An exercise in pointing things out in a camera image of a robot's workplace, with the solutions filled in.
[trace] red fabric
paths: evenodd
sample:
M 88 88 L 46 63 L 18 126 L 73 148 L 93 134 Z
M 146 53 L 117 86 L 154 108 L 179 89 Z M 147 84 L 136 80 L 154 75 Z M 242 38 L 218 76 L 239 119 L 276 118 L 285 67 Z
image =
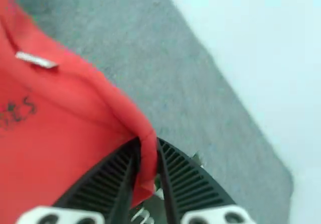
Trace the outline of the red fabric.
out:
M 133 205 L 150 197 L 156 135 L 102 73 L 41 32 L 13 0 L 0 0 L 0 220 L 52 205 L 78 178 L 139 136 L 141 170 Z M 59 66 L 44 69 L 16 51 Z

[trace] floor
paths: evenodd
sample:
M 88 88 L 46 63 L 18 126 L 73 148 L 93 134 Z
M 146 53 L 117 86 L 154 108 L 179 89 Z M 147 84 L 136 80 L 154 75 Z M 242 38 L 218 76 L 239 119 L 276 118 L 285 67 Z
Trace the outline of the floor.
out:
M 122 88 L 161 138 L 198 152 L 257 223 L 287 223 L 289 171 L 171 0 L 17 1 Z

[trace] screw hole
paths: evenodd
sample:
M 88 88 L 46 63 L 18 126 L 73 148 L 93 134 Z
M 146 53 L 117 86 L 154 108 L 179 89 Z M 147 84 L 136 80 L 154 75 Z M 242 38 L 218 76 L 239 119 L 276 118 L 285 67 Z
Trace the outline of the screw hole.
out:
M 79 222 L 77 222 L 77 224 L 95 224 L 95 220 L 92 218 L 84 218 L 81 219 Z
M 200 217 L 194 217 L 190 219 L 189 224 L 208 224 L 206 220 Z
M 58 221 L 57 215 L 46 215 L 45 217 L 41 218 L 41 220 L 38 222 L 38 224 L 56 224 Z
M 244 223 L 244 218 L 240 214 L 234 212 L 225 214 L 225 220 L 227 223 Z

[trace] white tag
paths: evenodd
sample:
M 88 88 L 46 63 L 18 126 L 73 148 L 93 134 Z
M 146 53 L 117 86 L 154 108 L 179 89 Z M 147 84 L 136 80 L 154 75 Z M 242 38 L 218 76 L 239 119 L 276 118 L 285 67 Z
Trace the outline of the white tag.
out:
M 25 52 L 17 52 L 16 53 L 16 57 L 18 59 L 21 59 L 21 60 L 24 60 L 24 61 L 27 61 L 27 62 L 31 62 L 33 64 L 36 64 L 36 65 L 44 67 L 44 68 L 53 68 L 53 67 L 58 66 L 58 64 L 56 64 L 56 63 L 54 63 L 52 61 L 49 61 L 47 59 L 28 54 L 28 53 L 25 53 Z

